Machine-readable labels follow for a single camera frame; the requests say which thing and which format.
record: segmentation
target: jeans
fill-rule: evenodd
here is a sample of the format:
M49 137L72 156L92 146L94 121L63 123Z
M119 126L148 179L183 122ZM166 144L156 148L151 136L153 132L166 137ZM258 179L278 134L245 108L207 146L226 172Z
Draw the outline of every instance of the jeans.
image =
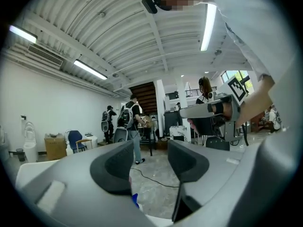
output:
M140 152L140 133L137 131L128 131L128 140L131 140L134 144L134 155L136 161L141 161L141 152Z
M108 131L104 132L105 142L106 143L108 143L109 139L111 139L113 137L113 132L114 132L114 126L111 123L111 124L108 125Z

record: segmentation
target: wooden staircase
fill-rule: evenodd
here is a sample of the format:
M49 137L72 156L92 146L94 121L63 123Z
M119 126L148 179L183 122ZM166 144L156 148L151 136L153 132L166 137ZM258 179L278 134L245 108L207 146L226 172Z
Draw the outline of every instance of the wooden staircase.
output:
M137 95L138 103L144 114L157 112L156 90L153 82L129 88L132 94Z

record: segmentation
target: window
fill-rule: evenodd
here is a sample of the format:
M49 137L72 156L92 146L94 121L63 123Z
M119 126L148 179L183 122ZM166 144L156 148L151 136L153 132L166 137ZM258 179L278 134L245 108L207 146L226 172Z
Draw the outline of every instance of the window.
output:
M248 73L246 70L227 70L221 75L223 83L228 81L228 79L232 78L233 76L235 76L236 79L241 81L243 78L248 76ZM245 88L245 90L247 90L249 92L249 94L254 91L250 79L247 82L245 82L244 88Z

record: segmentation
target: white shirt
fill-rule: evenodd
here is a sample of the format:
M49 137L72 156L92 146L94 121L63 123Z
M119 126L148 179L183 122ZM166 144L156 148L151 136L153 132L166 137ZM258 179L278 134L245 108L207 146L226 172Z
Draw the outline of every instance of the white shirt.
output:
M200 97L198 97L197 99L199 99L201 102L207 104L208 103L208 99L206 97L204 97L203 95L201 95Z
M241 40L233 30L226 24L226 30L229 37L234 41L234 43L239 47L242 54L250 63L251 67L253 68L257 80L260 81L264 75L270 75L264 64L261 60L256 56L256 54L248 47L244 41Z
M275 82L299 61L300 51L291 29L270 0L214 1L228 26L260 59ZM259 64L251 66L258 76L266 72Z
M276 120L276 112L271 109L269 112L269 121L271 121L274 124L274 129L279 130L281 128L281 125Z

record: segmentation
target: air vent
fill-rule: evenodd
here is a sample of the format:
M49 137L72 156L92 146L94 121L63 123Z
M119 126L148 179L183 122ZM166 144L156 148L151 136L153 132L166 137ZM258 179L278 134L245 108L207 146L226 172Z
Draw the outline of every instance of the air vent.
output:
M50 51L36 45L36 44L31 44L28 47L28 52L31 55L34 55L44 61L47 61L53 65L56 65L57 67L61 67L63 63L63 59L54 53L51 53Z

